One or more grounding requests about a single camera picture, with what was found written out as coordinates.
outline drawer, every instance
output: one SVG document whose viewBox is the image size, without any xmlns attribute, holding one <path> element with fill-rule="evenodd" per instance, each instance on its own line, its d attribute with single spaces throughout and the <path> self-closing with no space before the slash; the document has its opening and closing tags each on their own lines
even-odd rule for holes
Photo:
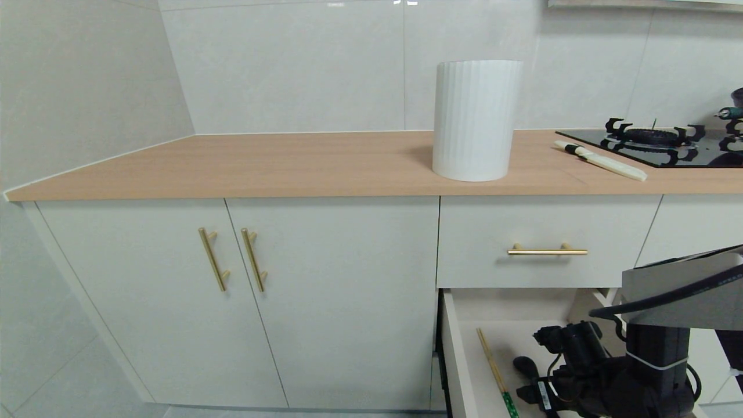
<svg viewBox="0 0 743 418">
<path fill-rule="evenodd" d="M 444 196 L 439 288 L 618 287 L 635 266 L 661 197 Z M 587 255 L 509 255 L 522 248 Z"/>
<path fill-rule="evenodd" d="M 531 357 L 544 376 L 555 355 L 540 347 L 533 334 L 541 327 L 588 318 L 588 310 L 607 306 L 595 289 L 445 289 L 441 301 L 441 348 L 454 418 L 508 418 L 476 329 L 482 328 L 499 371 L 522 418 L 543 418 L 536 405 L 516 395 L 526 381 L 513 368 L 517 356 Z M 613 356 L 624 354 L 614 323 L 595 321 Z M 562 418 L 578 414 L 561 411 Z"/>
</svg>

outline open drawer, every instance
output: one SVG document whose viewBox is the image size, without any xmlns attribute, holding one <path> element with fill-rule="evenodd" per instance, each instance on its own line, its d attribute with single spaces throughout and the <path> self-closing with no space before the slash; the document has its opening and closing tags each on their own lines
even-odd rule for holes
<svg viewBox="0 0 743 418">
<path fill-rule="evenodd" d="M 555 355 L 540 347 L 532 335 L 541 327 L 588 320 L 589 310 L 608 305 L 596 289 L 443 289 L 438 351 L 444 358 L 442 380 L 448 386 L 454 418 L 509 417 L 477 328 L 482 328 L 519 415 L 543 418 L 536 405 L 516 395 L 516 389 L 528 381 L 514 369 L 512 360 L 531 357 L 539 375 L 544 376 Z M 613 356 L 624 355 L 624 343 L 614 334 L 614 323 L 595 322 L 602 330 L 606 349 Z M 578 417 L 568 411 L 559 414 L 562 418 Z"/>
</svg>

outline backsplash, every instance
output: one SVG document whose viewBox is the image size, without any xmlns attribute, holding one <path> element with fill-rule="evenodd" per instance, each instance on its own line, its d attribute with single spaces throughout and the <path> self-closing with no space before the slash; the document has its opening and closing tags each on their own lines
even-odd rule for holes
<svg viewBox="0 0 743 418">
<path fill-rule="evenodd" d="M 193 133 L 156 0 L 2 13 L 4 187 Z"/>
<path fill-rule="evenodd" d="M 715 123 L 743 13 L 546 0 L 160 0 L 197 133 L 432 129 L 435 66 L 523 60 L 517 127 Z"/>
</svg>

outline floor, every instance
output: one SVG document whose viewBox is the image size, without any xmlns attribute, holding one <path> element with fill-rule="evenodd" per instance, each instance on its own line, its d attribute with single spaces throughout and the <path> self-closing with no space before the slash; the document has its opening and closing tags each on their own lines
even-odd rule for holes
<svg viewBox="0 0 743 418">
<path fill-rule="evenodd" d="M 446 418 L 446 414 L 350 414 L 331 412 L 224 411 L 172 406 L 163 418 Z"/>
<path fill-rule="evenodd" d="M 743 418 L 743 403 L 718 403 L 702 405 L 701 409 L 709 418 Z"/>
</svg>

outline chopsticks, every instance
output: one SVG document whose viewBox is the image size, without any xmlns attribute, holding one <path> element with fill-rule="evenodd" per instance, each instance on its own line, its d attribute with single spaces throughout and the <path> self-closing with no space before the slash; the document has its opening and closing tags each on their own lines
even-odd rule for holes
<svg viewBox="0 0 743 418">
<path fill-rule="evenodd" d="M 490 371 L 493 372 L 493 377 L 496 378 L 498 389 L 501 391 L 503 402 L 506 404 L 506 409 L 508 409 L 510 418 L 519 418 L 519 412 L 513 404 L 513 398 L 511 398 L 510 393 L 508 393 L 508 387 L 505 382 L 503 382 L 503 377 L 501 376 L 501 372 L 498 370 L 496 361 L 493 359 L 493 354 L 490 352 L 490 348 L 487 346 L 487 341 L 485 340 L 485 335 L 482 334 L 482 329 L 477 329 L 477 336 L 480 337 L 480 344 L 482 344 L 482 349 L 485 351 L 485 357 L 487 357 L 487 362 L 490 364 Z"/>
</svg>

